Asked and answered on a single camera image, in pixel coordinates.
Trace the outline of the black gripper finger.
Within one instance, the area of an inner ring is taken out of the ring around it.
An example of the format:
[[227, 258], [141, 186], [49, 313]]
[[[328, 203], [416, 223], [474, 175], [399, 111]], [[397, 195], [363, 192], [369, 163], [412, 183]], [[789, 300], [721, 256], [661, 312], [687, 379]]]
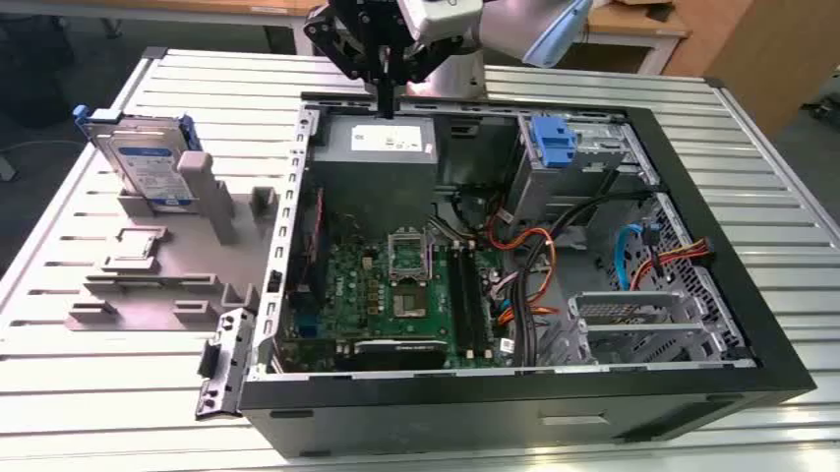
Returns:
[[376, 113], [387, 117], [387, 75], [372, 16], [364, 7], [316, 7], [303, 32], [316, 49], [351, 80], [361, 80], [375, 95]]
[[418, 51], [409, 52], [408, 45], [393, 45], [387, 50], [385, 71], [385, 117], [392, 118], [396, 104], [396, 88], [407, 83], [420, 83], [442, 62], [460, 47], [460, 37], [452, 36], [434, 41]]

